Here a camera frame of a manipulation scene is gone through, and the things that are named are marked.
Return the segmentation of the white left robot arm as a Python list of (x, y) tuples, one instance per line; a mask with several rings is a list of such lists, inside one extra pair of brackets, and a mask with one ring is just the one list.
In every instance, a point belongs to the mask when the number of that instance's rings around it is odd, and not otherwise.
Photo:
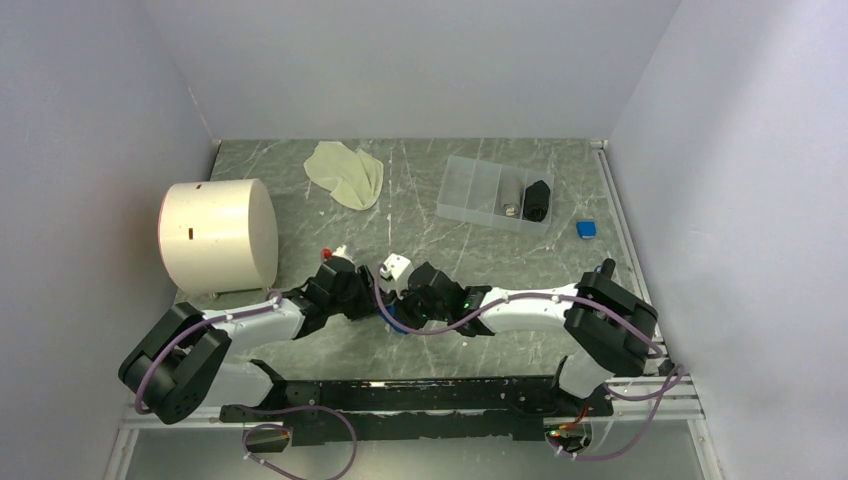
[(135, 395), (141, 415), (176, 424), (200, 407), (243, 405), (262, 420), (306, 403), (290, 399), (288, 383), (265, 361), (239, 362), (245, 351), (305, 338), (342, 315), (351, 321), (376, 313), (374, 277), (344, 256), (325, 260), (301, 286), (229, 310), (172, 306), (124, 359), (119, 380)]

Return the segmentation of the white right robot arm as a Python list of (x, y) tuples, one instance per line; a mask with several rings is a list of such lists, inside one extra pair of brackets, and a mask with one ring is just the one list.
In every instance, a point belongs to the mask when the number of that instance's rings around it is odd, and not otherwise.
[(430, 321), (467, 337), (513, 331), (566, 333), (577, 344), (549, 389), (552, 407), (572, 415), (615, 376), (635, 377), (663, 351), (654, 341), (657, 311), (617, 284), (615, 262), (586, 272), (572, 284), (542, 290), (490, 285), (463, 287), (425, 262), (418, 267), (391, 255), (379, 268), (384, 288), (378, 305), (406, 333), (427, 335)]

